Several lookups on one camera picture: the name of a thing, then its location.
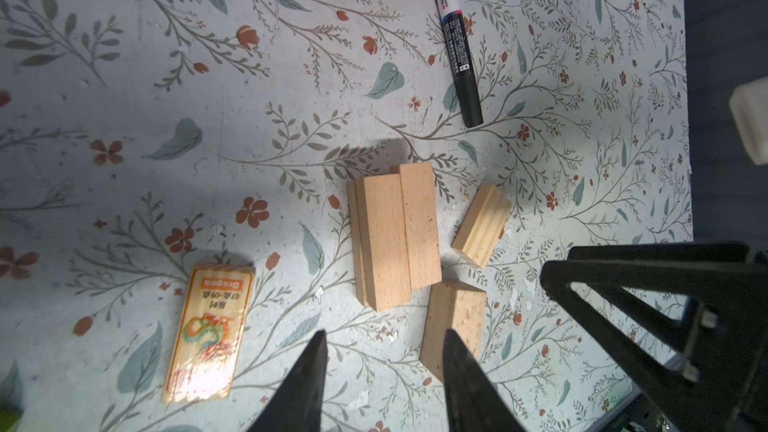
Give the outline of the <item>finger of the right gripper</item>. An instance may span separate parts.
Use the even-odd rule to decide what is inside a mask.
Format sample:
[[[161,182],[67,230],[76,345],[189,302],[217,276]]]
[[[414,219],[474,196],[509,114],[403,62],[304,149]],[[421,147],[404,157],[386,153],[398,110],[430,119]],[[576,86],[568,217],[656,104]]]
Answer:
[[[742,242],[573,248],[540,283],[682,431],[767,428],[767,257]],[[681,357],[654,359],[573,289],[596,291]]]

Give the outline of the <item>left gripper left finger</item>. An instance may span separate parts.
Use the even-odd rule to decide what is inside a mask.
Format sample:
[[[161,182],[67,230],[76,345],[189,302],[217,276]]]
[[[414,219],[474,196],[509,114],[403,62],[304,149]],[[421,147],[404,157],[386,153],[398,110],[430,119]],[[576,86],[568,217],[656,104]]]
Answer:
[[[326,332],[320,330],[248,431],[320,431],[327,362]]]

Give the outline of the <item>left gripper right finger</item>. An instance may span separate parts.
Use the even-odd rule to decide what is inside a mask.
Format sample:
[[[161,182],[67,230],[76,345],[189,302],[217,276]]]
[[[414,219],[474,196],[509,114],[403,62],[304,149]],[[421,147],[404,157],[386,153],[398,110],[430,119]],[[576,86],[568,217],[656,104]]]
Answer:
[[[445,333],[442,360],[451,432],[524,431],[453,329]]]

